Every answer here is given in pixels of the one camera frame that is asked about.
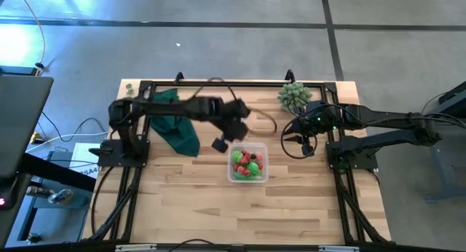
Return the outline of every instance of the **wooden table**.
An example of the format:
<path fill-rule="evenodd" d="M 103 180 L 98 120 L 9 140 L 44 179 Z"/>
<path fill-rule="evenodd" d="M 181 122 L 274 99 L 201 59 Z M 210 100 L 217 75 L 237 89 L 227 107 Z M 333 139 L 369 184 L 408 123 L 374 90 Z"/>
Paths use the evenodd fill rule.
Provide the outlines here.
<path fill-rule="evenodd" d="M 118 98 L 127 96 L 127 84 L 132 84 L 138 91 L 140 81 L 123 79 Z M 337 82 L 336 85 L 341 103 L 359 103 L 354 82 Z M 180 99 L 188 98 L 197 88 L 179 87 Z M 193 122 L 201 143 L 197 158 L 176 154 L 150 129 L 151 151 L 141 176 L 131 242 L 180 243 L 202 238 L 215 243 L 343 244 L 333 173 L 328 169 L 323 147 L 327 135 L 318 136 L 314 157 L 291 159 L 280 147 L 280 132 L 293 117 L 280 109 L 277 99 L 280 88 L 233 89 L 249 107 L 261 109 L 277 121 L 275 135 L 258 138 L 248 134 L 245 138 L 246 142 L 262 142 L 268 146 L 269 181 L 252 185 L 230 183 L 226 178 L 226 154 L 210 147 L 214 138 L 221 134 L 210 123 Z M 320 91 L 310 90 L 312 100 L 319 100 Z M 225 101 L 232 99 L 225 87 L 206 87 L 200 95 L 221 96 Z M 246 123 L 254 130 L 273 128 L 268 119 L 256 113 L 251 113 Z M 360 130 L 347 134 L 365 136 L 366 132 Z M 291 154 L 300 155 L 300 145 L 285 143 L 285 147 Z M 97 227 L 115 206 L 121 173 L 121 168 L 113 169 L 103 183 L 96 204 Z M 362 211 L 379 233 L 389 239 L 382 197 L 374 175 L 355 170 L 354 177 Z M 351 213 L 348 217 L 356 237 L 354 217 Z M 124 220 L 126 211 L 122 214 L 120 233 Z M 88 216 L 83 237 L 90 235 Z"/>

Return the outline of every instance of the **green plant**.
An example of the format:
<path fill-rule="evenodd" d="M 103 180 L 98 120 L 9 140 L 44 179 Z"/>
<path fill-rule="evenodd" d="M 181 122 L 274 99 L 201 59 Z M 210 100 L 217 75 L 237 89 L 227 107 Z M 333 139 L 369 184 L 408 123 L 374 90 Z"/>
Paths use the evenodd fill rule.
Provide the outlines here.
<path fill-rule="evenodd" d="M 304 107 L 311 100 L 312 94 L 303 83 L 284 84 L 278 93 L 278 100 L 283 109 L 292 111 L 295 107 Z"/>

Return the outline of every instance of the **wire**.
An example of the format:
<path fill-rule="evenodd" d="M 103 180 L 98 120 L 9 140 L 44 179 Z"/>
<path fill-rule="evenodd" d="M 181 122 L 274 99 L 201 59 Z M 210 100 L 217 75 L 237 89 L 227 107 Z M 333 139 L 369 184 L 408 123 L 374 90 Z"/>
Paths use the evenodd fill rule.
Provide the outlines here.
<path fill-rule="evenodd" d="M 303 155 L 302 157 L 297 157 L 297 156 L 293 156 L 292 154 L 288 153 L 288 151 L 286 151 L 286 149 L 285 149 L 285 144 L 283 143 L 283 141 L 284 141 L 284 140 L 283 140 L 283 137 L 284 137 L 284 135 L 285 135 L 285 131 L 288 129 L 288 126 L 290 126 L 290 125 L 293 123 L 294 120 L 295 120 L 295 118 L 292 119 L 292 120 L 291 120 L 288 124 L 286 124 L 286 126 L 283 128 L 282 134 L 281 134 L 281 136 L 280 136 L 280 144 L 281 144 L 281 146 L 282 146 L 282 150 L 285 152 L 285 154 L 286 154 L 287 156 L 289 156 L 289 157 L 291 157 L 291 158 L 294 158 L 294 159 L 304 159 L 304 158 L 310 157 L 310 156 L 312 156 L 312 155 L 314 154 L 315 149 L 317 148 L 317 136 L 314 135 L 314 134 L 312 134 L 312 137 L 314 138 L 314 148 L 312 149 L 312 151 L 311 151 L 310 153 L 305 154 L 305 155 Z"/>
<path fill-rule="evenodd" d="M 97 201 L 97 196 L 99 195 L 100 189 L 102 188 L 102 184 L 105 181 L 105 178 L 109 175 L 110 171 L 112 171 L 114 167 L 110 167 L 102 176 L 102 180 L 100 180 L 99 184 L 97 185 L 97 189 L 95 190 L 94 200 L 92 201 L 92 207 L 90 212 L 90 226 L 92 230 L 92 234 L 95 234 L 95 202 Z"/>
<path fill-rule="evenodd" d="M 39 125 L 39 128 L 41 129 L 42 133 L 44 134 L 44 139 L 47 141 L 47 135 L 44 132 L 44 128 L 42 128 L 41 123 L 38 121 L 37 124 Z"/>
<path fill-rule="evenodd" d="M 386 118 L 386 119 L 380 119 L 380 120 L 376 120 L 376 121 L 373 121 L 373 122 L 369 122 L 369 123 L 365 123 L 366 126 L 369 126 L 369 125 L 375 125 L 375 124 L 379 124 L 381 122 L 386 122 L 386 121 L 393 121 L 393 120 L 412 120 L 412 119 L 417 119 L 417 120 L 432 120 L 432 121 L 437 121 L 437 122 L 447 122 L 449 124 L 452 124 L 452 125 L 457 125 L 461 128 L 464 128 L 466 129 L 466 126 L 462 125 L 462 124 L 459 124 L 457 122 L 453 122 L 453 121 L 450 121 L 450 120 L 447 120 L 447 119 L 440 119 L 440 118 L 432 118 L 432 117 L 393 117 L 393 118 Z"/>
<path fill-rule="evenodd" d="M 251 130 L 248 128 L 249 130 L 249 133 L 255 135 L 255 136 L 271 136 L 271 135 L 274 135 L 276 132 L 277 132 L 277 122 L 275 121 L 275 119 L 268 113 L 265 113 L 259 109 L 253 109 L 253 108 L 249 108 L 251 111 L 254 111 L 256 113 L 259 113 L 265 117 L 267 117 L 267 119 L 269 119 L 270 121 L 272 121 L 274 123 L 274 130 L 273 132 L 268 132 L 268 133 L 261 133 L 261 132 L 257 132 L 257 131 L 254 131 L 254 130 Z"/>
<path fill-rule="evenodd" d="M 371 173 L 371 174 L 374 175 L 374 177 L 376 178 L 377 183 L 378 183 L 378 185 L 379 185 L 379 187 L 380 187 L 380 180 L 379 180 L 379 177 L 377 176 L 377 174 L 375 174 L 375 172 L 372 171 L 372 169 L 367 169 L 367 171 L 368 171 L 369 173 Z"/>
<path fill-rule="evenodd" d="M 39 27 L 39 30 L 41 31 L 41 35 L 42 35 L 42 55 L 41 55 L 41 58 L 40 58 L 40 60 L 39 60 L 38 63 L 42 64 L 42 61 L 44 60 L 44 55 L 45 55 L 45 37 L 44 37 L 44 31 L 42 30 L 41 23 L 39 22 L 39 19 L 37 19 L 36 14 L 34 13 L 34 11 L 33 11 L 32 8 L 31 8 L 31 5 L 29 5 L 28 1 L 26 1 L 26 0 L 23 0 L 23 1 L 24 1 L 24 2 L 26 3 L 26 5 L 28 6 L 29 11 L 31 11 L 31 14 L 34 16 L 34 20 L 36 21 L 37 26 Z"/>
<path fill-rule="evenodd" d="M 223 80 L 223 79 L 220 78 L 220 77 L 212 77 L 212 78 L 209 78 L 209 79 L 207 80 L 207 82 L 212 82 L 213 80 L 219 80 L 219 81 L 225 83 L 225 80 Z M 193 94 L 189 99 L 195 98 L 195 97 L 197 96 L 197 94 L 198 94 L 202 89 L 204 89 L 204 86 L 205 86 L 205 85 L 201 85 L 201 87 L 199 87 L 199 89 L 198 89 L 196 92 L 194 92 L 194 94 Z M 236 95 L 234 94 L 233 89 L 232 89 L 229 85 L 226 85 L 226 86 L 228 87 L 228 90 L 230 90 L 230 92 L 232 93 L 233 99 L 236 101 L 236 100 L 237 100 L 237 97 L 236 97 Z M 262 114 L 263 116 L 267 117 L 267 119 L 270 119 L 270 120 L 274 123 L 274 131 L 271 132 L 271 133 L 260 133 L 260 132 L 257 132 L 257 131 L 248 129 L 248 132 L 249 132 L 249 133 L 251 133 L 251 134 L 253 134 L 253 135 L 255 135 L 255 136 L 271 136 L 271 135 L 274 135 L 274 134 L 277 132 L 277 122 L 275 121 L 275 119 L 274 119 L 271 115 L 269 115 L 269 114 L 267 114 L 267 113 L 264 113 L 263 111 L 258 110 L 258 109 L 252 109 L 252 108 L 249 108 L 249 109 L 250 109 L 251 111 L 254 111 L 254 112 L 257 112 L 257 113 Z"/>
<path fill-rule="evenodd" d="M 454 116 L 452 116 L 452 115 L 450 115 L 450 114 L 435 113 L 435 114 L 426 114 L 425 116 L 426 116 L 426 117 L 431 117 L 431 116 L 448 117 L 448 118 L 450 118 L 450 119 L 453 119 L 453 120 L 457 121 L 457 122 L 458 122 L 459 124 L 461 124 L 464 128 L 466 128 L 466 124 L 465 124 L 463 121 L 461 121 L 461 119 L 456 118 L 456 117 L 454 117 Z"/>
<path fill-rule="evenodd" d="M 321 110 L 321 109 L 323 109 L 324 107 L 336 107 L 336 108 L 338 108 L 338 109 L 341 109 L 341 110 L 347 112 L 350 116 L 352 116 L 354 119 L 356 119 L 359 123 L 362 124 L 362 122 L 361 122 L 353 113 L 349 112 L 349 111 L 346 110 L 344 107 L 337 106 L 337 105 L 335 105 L 335 104 L 330 104 L 330 103 L 324 104 L 324 105 L 322 105 L 322 106 L 320 106 L 320 107 L 317 107 L 317 108 L 315 108 L 315 109 L 313 109 L 313 110 L 307 111 L 307 112 L 305 112 L 305 113 L 303 113 L 303 114 L 300 114 L 300 115 L 296 116 L 296 117 L 293 118 L 288 124 L 285 125 L 285 127 L 283 128 L 282 134 L 281 134 L 281 136 L 280 136 L 280 145 L 282 146 L 282 150 L 285 152 L 286 155 L 288 155 L 289 157 L 294 158 L 294 159 L 304 159 L 304 158 L 310 157 L 310 156 L 312 156 L 312 155 L 314 154 L 315 149 L 317 148 L 317 136 L 316 136 L 315 134 L 312 134 L 312 137 L 314 138 L 314 142 L 315 142 L 314 149 L 313 149 L 310 153 L 305 154 L 305 155 L 303 155 L 302 157 L 293 156 L 292 154 L 290 154 L 290 153 L 285 149 L 285 144 L 283 143 L 283 142 L 284 142 L 283 137 L 285 136 L 285 131 L 288 129 L 288 127 L 289 127 L 290 125 L 292 125 L 293 121 L 295 121 L 295 120 L 297 120 L 298 118 L 303 117 L 303 116 L 305 116 L 305 115 L 307 115 L 307 114 L 311 114 L 311 113 L 314 112 L 314 111 Z"/>
<path fill-rule="evenodd" d="M 91 165 L 96 164 L 96 162 L 84 161 L 84 160 L 48 160 L 49 162 L 85 162 Z"/>
<path fill-rule="evenodd" d="M 177 244 L 176 246 L 174 246 L 173 248 L 171 248 L 167 252 L 172 252 L 172 251 L 176 250 L 177 248 L 180 248 L 182 245 L 185 245 L 187 243 L 194 242 L 194 241 L 207 243 L 207 244 L 213 246 L 214 248 L 216 248 L 217 250 L 220 250 L 220 251 L 231 251 L 230 248 L 226 248 L 226 247 L 222 247 L 220 245 L 216 245 L 216 244 L 212 243 L 211 241 L 203 240 L 203 239 L 200 239 L 200 238 L 194 238 L 194 239 L 186 240 L 186 241 L 183 241 L 183 242 Z"/>
<path fill-rule="evenodd" d="M 427 105 L 428 105 L 430 102 L 432 102 L 432 101 L 433 101 L 434 99 L 436 99 L 437 97 L 442 96 L 442 95 L 445 95 L 445 94 L 446 94 L 446 92 L 442 92 L 441 94 L 436 95 L 436 96 L 434 96 L 433 98 L 431 98 L 431 99 L 424 105 L 424 107 L 422 107 L 421 114 L 424 113 L 425 108 L 427 107 Z"/>
<path fill-rule="evenodd" d="M 114 137 L 115 132 L 116 132 L 116 130 L 111 131 L 111 133 L 110 133 L 110 140 Z"/>
<path fill-rule="evenodd" d="M 55 125 L 55 123 L 52 122 L 52 120 L 50 120 L 50 118 L 49 118 L 44 112 L 42 112 L 42 114 L 43 114 L 44 117 L 47 118 L 47 120 L 49 120 L 49 122 L 53 125 L 53 127 L 54 127 L 55 130 L 57 131 L 58 137 L 60 138 L 61 141 L 63 141 L 63 142 L 66 143 L 66 142 L 69 142 L 69 141 L 71 141 L 71 140 L 73 139 L 74 135 L 71 136 L 71 138 L 70 138 L 69 140 L 64 140 L 64 139 L 62 138 L 61 134 L 60 134 L 60 131 L 58 130 L 57 126 Z M 81 124 L 78 125 L 78 128 L 74 131 L 73 134 L 76 134 L 76 133 L 79 131 L 79 129 L 82 127 L 82 125 L 83 125 L 85 122 L 90 121 L 90 120 L 93 120 L 93 121 L 97 122 L 97 124 L 98 124 L 99 128 L 102 130 L 102 132 L 105 132 L 105 129 L 103 129 L 103 126 L 102 126 L 102 124 L 100 123 L 99 120 L 97 120 L 97 119 L 94 118 L 94 117 L 89 117 L 89 118 L 87 118 L 86 120 L 82 121 Z"/>
<path fill-rule="evenodd" d="M 220 77 L 212 77 L 212 78 L 209 78 L 209 79 L 207 80 L 207 82 L 212 82 L 213 80 L 218 80 L 218 81 L 225 82 L 225 80 L 223 80 L 223 79 L 220 78 Z M 196 97 L 196 95 L 197 95 L 202 89 L 204 89 L 204 86 L 205 86 L 204 84 L 201 85 L 201 87 L 199 87 L 199 89 L 190 97 L 190 99 Z M 226 85 L 226 86 L 228 87 L 228 90 L 230 90 L 230 92 L 232 92 L 233 99 L 236 101 L 237 99 L 236 99 L 236 95 L 235 95 L 234 92 L 233 92 L 233 89 L 232 89 L 229 85 Z"/>
<path fill-rule="evenodd" d="M 61 137 L 64 138 L 64 137 L 68 137 L 68 136 L 96 136 L 96 135 L 105 135 L 107 133 L 108 132 L 90 133 L 90 134 L 70 134 L 70 135 L 62 135 Z M 60 136 L 57 136 L 56 138 L 52 138 L 52 139 L 50 139 L 50 140 L 48 140 L 48 141 L 46 141 L 44 143 L 39 144 L 38 146 L 35 146 L 35 147 L 31 148 L 31 149 L 26 150 L 26 153 L 29 153 L 30 151 L 33 151 L 34 149 L 37 149 L 37 148 L 39 148 L 41 146 L 44 146 L 46 143 L 50 143 L 50 142 L 52 142 L 54 140 L 57 140 L 59 138 L 60 138 Z"/>

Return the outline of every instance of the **green cloth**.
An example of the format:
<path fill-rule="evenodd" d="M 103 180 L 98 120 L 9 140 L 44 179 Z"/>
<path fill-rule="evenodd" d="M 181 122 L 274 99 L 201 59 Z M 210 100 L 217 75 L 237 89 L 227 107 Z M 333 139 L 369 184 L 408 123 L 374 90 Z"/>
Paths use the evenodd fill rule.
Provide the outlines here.
<path fill-rule="evenodd" d="M 176 88 L 163 92 L 155 92 L 153 101 L 178 101 Z M 197 157 L 200 149 L 199 138 L 192 126 L 191 120 L 186 117 L 151 116 L 151 127 L 179 154 Z"/>

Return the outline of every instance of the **gray floor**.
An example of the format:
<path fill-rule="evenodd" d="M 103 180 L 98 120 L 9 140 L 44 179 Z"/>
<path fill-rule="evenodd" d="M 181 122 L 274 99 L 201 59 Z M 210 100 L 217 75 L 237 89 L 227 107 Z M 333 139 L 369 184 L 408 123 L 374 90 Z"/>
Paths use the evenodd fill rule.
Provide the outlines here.
<path fill-rule="evenodd" d="M 44 19 L 325 22 L 321 0 L 30 1 Z M 466 24 L 466 0 L 329 1 L 335 23 Z M 31 16 L 21 0 L 5 0 L 0 17 Z M 193 78 L 282 79 L 292 68 L 297 79 L 335 80 L 326 30 L 45 26 L 44 32 L 44 64 L 50 65 L 45 75 L 55 78 L 44 111 L 64 133 L 87 117 L 106 120 L 122 78 L 174 78 L 182 71 Z M 38 60 L 36 26 L 0 25 L 0 33 L 9 37 L 0 39 L 0 64 L 30 66 Z M 357 82 L 361 103 L 373 109 L 419 111 L 465 80 L 466 32 L 337 31 L 336 40 L 345 80 Z M 49 137 L 56 136 L 46 120 L 41 123 Z M 98 129 L 88 124 L 82 132 Z M 73 145 L 56 141 L 34 154 Z M 429 151 L 392 146 L 377 157 L 393 240 L 464 250 L 466 200 L 424 201 L 440 184 Z"/>

